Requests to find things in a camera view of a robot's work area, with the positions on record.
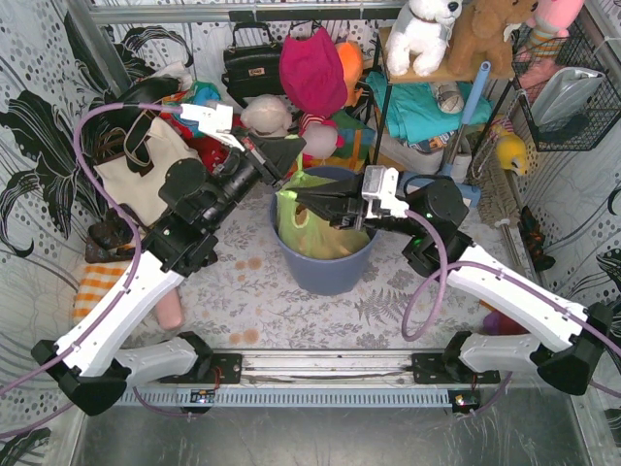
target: red cloth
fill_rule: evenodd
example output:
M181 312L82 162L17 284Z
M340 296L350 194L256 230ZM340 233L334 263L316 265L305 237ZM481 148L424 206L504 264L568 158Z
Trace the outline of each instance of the red cloth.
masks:
M243 126L240 116L233 115L233 127L238 126ZM209 136L186 139L185 143L198 152L203 161L203 165L207 167L210 173L217 165L224 162L229 155L229 148L227 146L224 146L222 143Z
M279 68L282 88L303 112L329 117L345 104L343 66L325 27L304 41L287 36Z

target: metal rail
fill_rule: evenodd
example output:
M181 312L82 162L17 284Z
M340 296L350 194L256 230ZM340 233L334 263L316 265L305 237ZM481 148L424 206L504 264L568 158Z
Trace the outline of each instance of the metal rail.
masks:
M172 24L306 19L394 19L403 1L226 3L207 5L90 6L95 24Z

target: blue bucket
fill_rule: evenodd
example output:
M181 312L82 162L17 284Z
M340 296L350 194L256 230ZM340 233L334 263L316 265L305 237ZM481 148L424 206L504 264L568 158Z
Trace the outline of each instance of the blue bucket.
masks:
M341 167L313 167L306 172L331 180L347 180L354 176L354 172ZM371 241L366 246L348 257L333 260L312 259L299 254L282 242L277 233L276 213L277 198L274 195L270 204L270 223L291 275L302 289L313 294L334 296L347 293L356 286L367 267L371 249L379 238L375 231L369 231Z

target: white stuffed animal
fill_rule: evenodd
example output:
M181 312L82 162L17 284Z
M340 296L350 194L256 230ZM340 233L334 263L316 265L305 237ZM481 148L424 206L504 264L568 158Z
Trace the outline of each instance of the white stuffed animal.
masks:
M418 76L436 71L448 47L455 19L462 13L462 0L408 0L392 26L386 44L386 65L392 76L408 72L409 54Z
M246 128L264 138L283 138L293 117L284 103L275 95L256 97L242 111L241 120Z

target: stuffed toy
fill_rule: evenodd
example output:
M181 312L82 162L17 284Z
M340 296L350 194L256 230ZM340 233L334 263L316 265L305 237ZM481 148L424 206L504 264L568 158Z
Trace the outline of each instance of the stuffed toy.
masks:
M442 62L462 0L409 0L392 26L386 49L386 66L392 76L408 72L409 54L418 55L412 69L429 76Z
M540 0L535 14L526 21L533 28L526 49L535 56L554 58L563 41L546 42L570 36L567 28L577 18L582 5L584 0Z
M356 89L364 68L362 51L355 42L341 42L337 44L337 53L343 66L343 79L347 86L345 106L355 107L362 95L362 87Z
M496 141L496 156L501 168L519 177L525 175L528 168L526 144L515 134L511 121L504 116L494 120L490 137Z
M511 71L511 41L505 31L526 21L535 11L537 0L474 0L455 22L448 51L448 70L456 76L472 67L473 55L485 54L492 64L492 75Z
M307 144L302 150L303 160L330 158L337 148L345 144L337 130L337 124L323 116L304 114L300 118L300 137Z
M283 138L293 118L275 95L265 94L252 100L242 111L242 123L263 138Z

